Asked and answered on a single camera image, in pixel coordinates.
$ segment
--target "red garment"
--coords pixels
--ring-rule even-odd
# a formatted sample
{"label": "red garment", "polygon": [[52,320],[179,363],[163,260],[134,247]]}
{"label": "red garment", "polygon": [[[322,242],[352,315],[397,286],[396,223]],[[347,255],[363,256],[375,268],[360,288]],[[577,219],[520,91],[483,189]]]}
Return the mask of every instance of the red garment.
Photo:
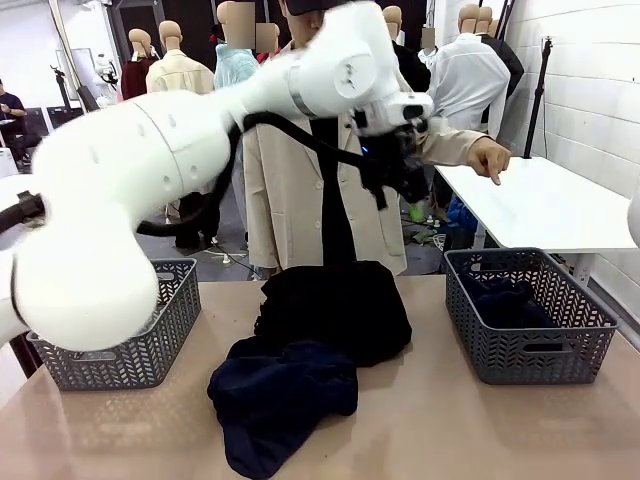
{"label": "red garment", "polygon": [[141,58],[137,62],[127,62],[122,70],[122,98],[129,100],[147,93],[147,73],[155,60]]}
{"label": "red garment", "polygon": [[[273,56],[275,57],[276,55],[278,55],[278,54],[280,53],[280,51],[281,51],[281,50],[282,50],[282,49],[281,49],[281,48],[279,48],[279,49],[278,49],[278,51],[277,51],[276,53],[274,53],[274,54],[273,54]],[[257,58],[258,58],[258,63],[259,63],[260,65],[262,65],[264,62],[266,62],[266,61],[267,61],[267,58],[269,58],[269,55],[271,55],[271,54],[270,54],[270,53],[259,53],[259,54],[258,54],[258,57],[257,57]]]}

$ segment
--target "beige jacket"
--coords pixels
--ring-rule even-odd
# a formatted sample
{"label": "beige jacket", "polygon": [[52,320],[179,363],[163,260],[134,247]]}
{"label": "beige jacket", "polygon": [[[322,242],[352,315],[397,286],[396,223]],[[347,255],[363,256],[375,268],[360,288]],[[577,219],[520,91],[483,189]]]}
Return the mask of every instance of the beige jacket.
{"label": "beige jacket", "polygon": [[[309,120],[294,123],[311,133]],[[358,137],[345,127],[349,123],[348,114],[339,118],[338,146],[361,154]],[[427,163],[462,165],[482,136],[448,131],[423,136],[419,148]],[[322,265],[324,183],[316,153],[263,125],[244,136],[244,169],[251,263],[265,268]],[[377,260],[395,275],[405,270],[398,194],[385,187],[389,208],[378,211],[357,168],[340,164],[338,179],[358,260]]]}
{"label": "beige jacket", "polygon": [[147,74],[147,91],[189,90],[203,95],[213,91],[213,72],[187,57],[181,50],[169,50]]}

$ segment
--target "black jacket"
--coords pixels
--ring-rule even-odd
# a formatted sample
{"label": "black jacket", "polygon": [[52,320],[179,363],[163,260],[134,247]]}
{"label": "black jacket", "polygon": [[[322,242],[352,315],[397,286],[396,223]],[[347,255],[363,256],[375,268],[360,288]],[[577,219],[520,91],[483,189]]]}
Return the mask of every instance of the black jacket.
{"label": "black jacket", "polygon": [[398,57],[400,73],[414,92],[426,92],[431,82],[431,72],[420,61],[418,54],[413,50],[393,43],[393,51]]}
{"label": "black jacket", "polygon": [[511,74],[509,88],[507,88],[507,98],[509,98],[518,86],[522,75],[524,75],[522,63],[520,63],[518,56],[513,52],[513,50],[511,50],[511,47],[507,45],[504,40],[498,40],[486,33],[480,35],[480,38],[482,38],[482,43],[489,45],[493,51],[498,54],[500,60],[502,60],[505,66],[509,69],[509,73]]}

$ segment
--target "folded clothing in basket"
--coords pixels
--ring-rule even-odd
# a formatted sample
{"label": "folded clothing in basket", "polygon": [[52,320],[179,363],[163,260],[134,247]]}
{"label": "folded clothing in basket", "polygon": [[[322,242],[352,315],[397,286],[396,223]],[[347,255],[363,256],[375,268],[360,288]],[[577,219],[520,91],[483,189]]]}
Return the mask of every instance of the folded clothing in basket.
{"label": "folded clothing in basket", "polygon": [[460,281],[488,327],[558,328],[533,300],[534,291],[529,282],[513,283],[508,278],[480,281],[466,273],[460,275]]}
{"label": "folded clothing in basket", "polygon": [[316,342],[284,349],[264,337],[237,342],[207,389],[224,431],[227,462],[271,478],[327,415],[358,406],[358,378],[343,353]]}
{"label": "folded clothing in basket", "polygon": [[378,262],[293,267],[262,287],[254,333],[284,347],[314,340],[344,352],[358,367],[398,355],[411,325],[393,274]]}

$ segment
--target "black garment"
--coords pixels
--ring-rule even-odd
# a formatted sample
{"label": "black garment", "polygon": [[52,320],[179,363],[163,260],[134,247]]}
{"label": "black garment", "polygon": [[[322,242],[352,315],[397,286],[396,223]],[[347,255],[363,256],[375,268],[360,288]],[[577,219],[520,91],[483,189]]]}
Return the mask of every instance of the black garment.
{"label": "black garment", "polygon": [[207,395],[224,432],[227,462],[252,479],[271,478],[328,415],[358,407],[356,367],[316,342],[284,349],[264,337],[237,342],[211,376]]}
{"label": "black garment", "polygon": [[[338,147],[338,119],[311,120],[311,131],[318,140]],[[338,183],[338,161],[318,154],[320,172],[324,180],[322,192],[322,253],[324,265],[355,262],[356,249],[353,232]]]}
{"label": "black garment", "polygon": [[[20,101],[20,99],[15,95],[12,95],[11,93],[5,92],[0,95],[0,103],[4,103],[11,110],[24,111],[24,107],[22,106],[22,102]],[[1,127],[3,135],[22,135],[23,133],[25,133],[24,117],[18,117],[16,115],[12,115],[11,113],[4,113],[0,110],[0,120],[15,120],[15,122]]]}
{"label": "black garment", "polygon": [[398,57],[400,73],[407,81],[414,92],[426,92],[431,83],[431,72],[427,66],[420,61],[418,54],[413,50],[393,43],[393,51]]}
{"label": "black garment", "polygon": [[411,325],[393,275],[378,262],[293,267],[262,287],[254,333],[280,347],[314,340],[346,353],[358,367],[398,355]]}
{"label": "black garment", "polygon": [[540,305],[527,281],[508,278],[476,280],[468,274],[460,281],[471,297],[482,321],[491,328],[558,328]]}
{"label": "black garment", "polygon": [[27,155],[27,149],[37,147],[41,141],[42,137],[35,133],[8,135],[5,137],[5,143],[7,147],[9,147],[9,150],[11,150],[14,161],[23,160]]}
{"label": "black garment", "polygon": [[[193,192],[180,199],[180,206],[178,207],[178,213],[180,218],[186,218],[193,215],[195,212],[202,208],[206,199],[206,195],[202,195],[198,192]],[[218,234],[218,227],[220,225],[220,211],[216,210],[213,213],[212,218],[207,218],[202,224],[196,226],[192,230],[181,233],[176,236],[176,247],[196,249],[200,246],[200,235],[198,232],[202,232],[204,241],[207,246],[211,245],[211,240]]]}
{"label": "black garment", "polygon": [[[520,79],[524,75],[524,67],[522,66],[522,63],[520,63],[518,56],[513,50],[511,50],[511,47],[504,40],[498,40],[486,33],[480,35],[480,38],[482,39],[482,43],[489,45],[493,51],[498,54],[500,60],[502,60],[511,74],[509,86],[507,87],[507,98],[509,98],[513,92],[515,92],[518,83],[520,83]],[[488,121],[489,108],[487,107],[482,114],[482,123],[487,123]]]}

